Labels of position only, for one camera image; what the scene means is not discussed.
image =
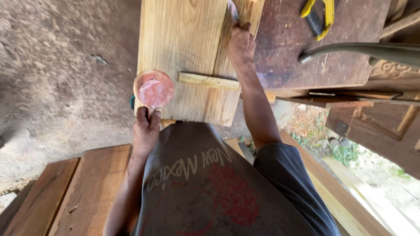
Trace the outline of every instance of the forearm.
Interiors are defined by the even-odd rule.
[[[121,186],[108,213],[104,236],[129,235],[140,214],[146,157],[132,155]]]
[[[255,147],[259,149],[269,143],[281,142],[276,119],[258,80],[254,63],[235,70],[242,88],[245,122]]]

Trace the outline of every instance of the hand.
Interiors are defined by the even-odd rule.
[[[137,109],[136,120],[133,124],[133,157],[147,158],[158,141],[161,113],[155,111],[150,123],[147,121],[146,113],[146,107]]]
[[[229,41],[228,55],[237,72],[255,71],[254,53],[255,40],[249,33],[251,23],[246,23],[242,28],[233,25],[231,40]]]

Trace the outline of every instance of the man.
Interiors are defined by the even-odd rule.
[[[242,87],[254,166],[205,123],[159,133],[137,111],[133,153],[103,235],[340,235],[295,147],[281,142],[257,78],[250,24],[233,26],[229,57]]]

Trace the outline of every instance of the wooden workbench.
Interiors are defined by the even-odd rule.
[[[320,42],[315,41],[306,20],[300,18],[305,2],[265,0],[255,53],[258,77],[265,90],[365,84],[370,73],[367,56],[338,52],[305,65],[297,59],[303,51],[332,43],[378,42],[390,0],[341,0],[334,24]],[[315,6],[322,11],[318,2]]]

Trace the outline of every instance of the t-shirt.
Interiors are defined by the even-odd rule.
[[[132,235],[340,235],[295,147],[252,166],[209,124],[163,129],[146,162]]]

